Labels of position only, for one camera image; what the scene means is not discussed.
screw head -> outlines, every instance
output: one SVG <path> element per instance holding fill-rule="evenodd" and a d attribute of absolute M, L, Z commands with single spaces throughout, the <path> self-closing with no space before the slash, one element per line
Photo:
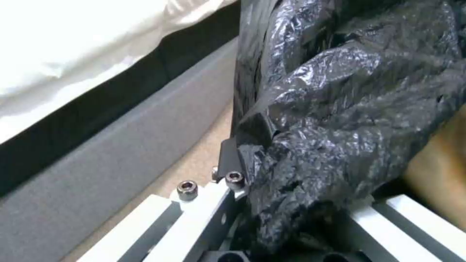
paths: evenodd
<path fill-rule="evenodd" d="M 192 201 L 198 196 L 198 184 L 192 180 L 182 181 L 176 187 L 178 197 L 182 201 Z"/>
<path fill-rule="evenodd" d="M 218 180 L 218 177 L 217 177 L 218 173 L 219 173 L 219 167 L 218 166 L 212 167 L 212 173 L 211 173 L 212 180 L 215 180 L 215 181 Z"/>
<path fill-rule="evenodd" d="M 226 174 L 225 180 L 228 187 L 232 190 L 242 189 L 245 185 L 244 176 L 238 171 L 232 171 Z"/>

gray padding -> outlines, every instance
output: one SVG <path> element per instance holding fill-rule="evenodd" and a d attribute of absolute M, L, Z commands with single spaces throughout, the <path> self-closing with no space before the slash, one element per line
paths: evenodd
<path fill-rule="evenodd" d="M 215 51 L 3 199 L 0 261 L 61 259 L 186 153 L 233 97 L 236 46 Z"/>

beige carpet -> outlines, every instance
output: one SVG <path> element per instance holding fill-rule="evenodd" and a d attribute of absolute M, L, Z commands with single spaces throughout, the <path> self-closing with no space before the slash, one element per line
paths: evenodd
<path fill-rule="evenodd" d="M 219 160 L 220 143 L 229 137 L 233 104 L 227 106 L 210 130 L 176 164 L 155 180 L 115 216 L 106 221 L 87 240 L 66 256 L 63 261 L 79 259 L 89 248 L 105 236 L 116 224 L 137 207 L 150 194 L 168 197 L 177 184 L 191 179 L 203 186 L 211 179 L 212 167 Z"/>

white sheet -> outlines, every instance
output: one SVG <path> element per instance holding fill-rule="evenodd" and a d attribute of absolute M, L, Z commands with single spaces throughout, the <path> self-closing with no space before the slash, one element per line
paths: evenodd
<path fill-rule="evenodd" d="M 0 144 L 235 1 L 0 2 Z"/>

plastic bag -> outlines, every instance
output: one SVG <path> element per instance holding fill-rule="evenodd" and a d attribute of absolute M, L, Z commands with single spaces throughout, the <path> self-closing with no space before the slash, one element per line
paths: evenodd
<path fill-rule="evenodd" d="M 273 254 L 403 174 L 465 102 L 463 5 L 242 1 L 232 135 L 246 248 Z"/>

